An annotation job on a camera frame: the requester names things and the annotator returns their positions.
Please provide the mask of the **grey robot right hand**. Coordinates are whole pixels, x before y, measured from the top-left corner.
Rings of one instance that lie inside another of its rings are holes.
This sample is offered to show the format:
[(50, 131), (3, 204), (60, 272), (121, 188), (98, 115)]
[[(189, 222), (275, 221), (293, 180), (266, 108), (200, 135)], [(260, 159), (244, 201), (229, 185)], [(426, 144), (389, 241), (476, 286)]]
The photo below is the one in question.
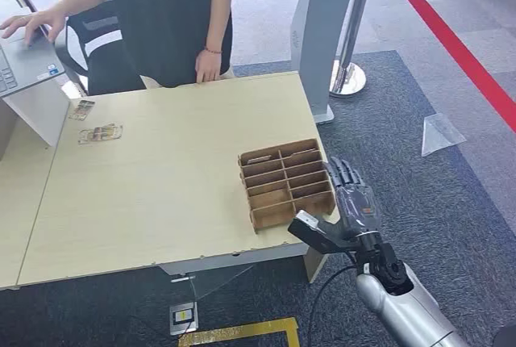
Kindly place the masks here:
[(349, 163), (331, 156), (324, 164), (331, 180), (340, 215), (340, 235), (351, 240), (368, 232), (378, 232), (381, 217), (373, 189)]

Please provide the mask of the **person's right hand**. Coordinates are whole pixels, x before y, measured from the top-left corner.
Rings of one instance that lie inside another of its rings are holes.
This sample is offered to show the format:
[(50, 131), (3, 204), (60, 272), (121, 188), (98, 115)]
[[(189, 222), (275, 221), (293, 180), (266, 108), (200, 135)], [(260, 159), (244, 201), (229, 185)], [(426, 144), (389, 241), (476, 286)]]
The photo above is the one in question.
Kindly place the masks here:
[(56, 7), (48, 10), (38, 11), (29, 15), (17, 15), (5, 20), (1, 25), (3, 31), (2, 38), (7, 39), (14, 34), (17, 29), (24, 27), (24, 43), (29, 45), (33, 35), (40, 27), (50, 26), (47, 39), (54, 42), (62, 31), (66, 22), (67, 12)]

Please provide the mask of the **person's left hand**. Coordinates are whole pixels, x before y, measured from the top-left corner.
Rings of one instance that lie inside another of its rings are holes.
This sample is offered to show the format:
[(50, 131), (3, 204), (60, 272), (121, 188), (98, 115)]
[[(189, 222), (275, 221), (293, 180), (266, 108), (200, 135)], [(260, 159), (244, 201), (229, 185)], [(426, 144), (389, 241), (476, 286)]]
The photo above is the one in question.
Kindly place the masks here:
[(213, 82), (220, 79), (222, 53), (204, 49), (195, 61), (197, 83)]

